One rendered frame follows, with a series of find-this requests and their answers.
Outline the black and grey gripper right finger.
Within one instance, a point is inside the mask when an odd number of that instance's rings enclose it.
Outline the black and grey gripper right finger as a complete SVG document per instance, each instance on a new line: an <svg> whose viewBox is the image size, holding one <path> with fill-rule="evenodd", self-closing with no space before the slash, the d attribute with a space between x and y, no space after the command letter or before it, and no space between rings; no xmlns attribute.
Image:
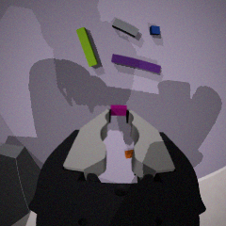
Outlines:
<svg viewBox="0 0 226 226"><path fill-rule="evenodd" d="M126 123L131 126L130 137L135 142L131 164L137 182L151 174L155 182L177 186L187 193L199 215L205 212L197 175L184 153L131 109L126 110Z"/></svg>

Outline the magenta rod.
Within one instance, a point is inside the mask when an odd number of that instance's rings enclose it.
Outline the magenta rod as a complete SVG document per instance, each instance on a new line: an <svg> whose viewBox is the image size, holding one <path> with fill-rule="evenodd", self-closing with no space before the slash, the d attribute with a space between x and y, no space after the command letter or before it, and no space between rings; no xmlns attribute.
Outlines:
<svg viewBox="0 0 226 226"><path fill-rule="evenodd" d="M126 116L126 105L111 105L111 116Z"/></svg>

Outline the purple rod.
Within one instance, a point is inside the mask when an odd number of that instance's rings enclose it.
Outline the purple rod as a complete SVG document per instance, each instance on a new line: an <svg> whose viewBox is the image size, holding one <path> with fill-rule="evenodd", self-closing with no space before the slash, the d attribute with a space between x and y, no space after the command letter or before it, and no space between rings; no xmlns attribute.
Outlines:
<svg viewBox="0 0 226 226"><path fill-rule="evenodd" d="M161 66L147 62L147 61L143 61L143 60L128 57L128 56L115 55L115 54L112 55L111 62L120 63L128 66L132 66L132 67L137 67L137 68L151 71L154 73L159 73L161 69Z"/></svg>

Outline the orange rod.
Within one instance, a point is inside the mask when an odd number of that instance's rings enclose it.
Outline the orange rod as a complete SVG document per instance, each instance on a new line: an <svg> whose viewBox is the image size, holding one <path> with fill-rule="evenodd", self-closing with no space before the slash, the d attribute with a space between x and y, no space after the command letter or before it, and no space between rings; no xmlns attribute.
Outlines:
<svg viewBox="0 0 226 226"><path fill-rule="evenodd" d="M133 156L133 150L125 151L125 157L126 158L131 158L132 156Z"/></svg>

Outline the lime green rod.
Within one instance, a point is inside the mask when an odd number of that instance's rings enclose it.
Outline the lime green rod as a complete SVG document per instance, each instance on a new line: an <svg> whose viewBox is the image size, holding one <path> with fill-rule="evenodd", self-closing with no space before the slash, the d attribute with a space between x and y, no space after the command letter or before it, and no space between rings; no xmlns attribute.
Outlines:
<svg viewBox="0 0 226 226"><path fill-rule="evenodd" d="M96 55L94 53L94 50L92 48L92 45L91 45L91 42L89 39L87 29L85 27L81 27L81 28L77 29L76 32L77 32L78 38L81 42L81 45L82 45L82 48L85 53L89 66L91 67L91 66L98 64Z"/></svg>

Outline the grey rod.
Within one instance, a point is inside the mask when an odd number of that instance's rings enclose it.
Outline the grey rod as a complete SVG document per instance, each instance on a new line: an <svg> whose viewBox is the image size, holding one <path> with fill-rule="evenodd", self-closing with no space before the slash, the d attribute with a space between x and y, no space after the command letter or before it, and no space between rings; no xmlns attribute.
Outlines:
<svg viewBox="0 0 226 226"><path fill-rule="evenodd" d="M137 32L139 31L139 29L137 29L136 27L134 27L126 22L123 22L117 18L115 19L114 23L112 24L112 27L119 29L120 31L122 31L132 37L135 37L137 35Z"/></svg>

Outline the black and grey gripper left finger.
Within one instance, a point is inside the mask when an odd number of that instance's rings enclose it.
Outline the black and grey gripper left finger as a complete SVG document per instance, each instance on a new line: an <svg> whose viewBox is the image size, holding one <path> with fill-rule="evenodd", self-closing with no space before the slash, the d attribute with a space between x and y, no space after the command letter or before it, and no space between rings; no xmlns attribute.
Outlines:
<svg viewBox="0 0 226 226"><path fill-rule="evenodd" d="M106 170L107 125L111 122L111 109L74 130L61 142L44 162L33 200L28 208L38 213L44 198L59 186L86 181L89 173L98 176Z"/></svg>

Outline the small blue cube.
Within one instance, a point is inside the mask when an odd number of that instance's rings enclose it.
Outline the small blue cube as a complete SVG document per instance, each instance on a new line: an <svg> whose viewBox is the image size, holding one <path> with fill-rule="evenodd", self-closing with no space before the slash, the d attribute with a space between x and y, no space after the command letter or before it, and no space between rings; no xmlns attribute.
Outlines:
<svg viewBox="0 0 226 226"><path fill-rule="evenodd" d="M159 35L160 34L160 26L152 25L150 26L150 35Z"/></svg>

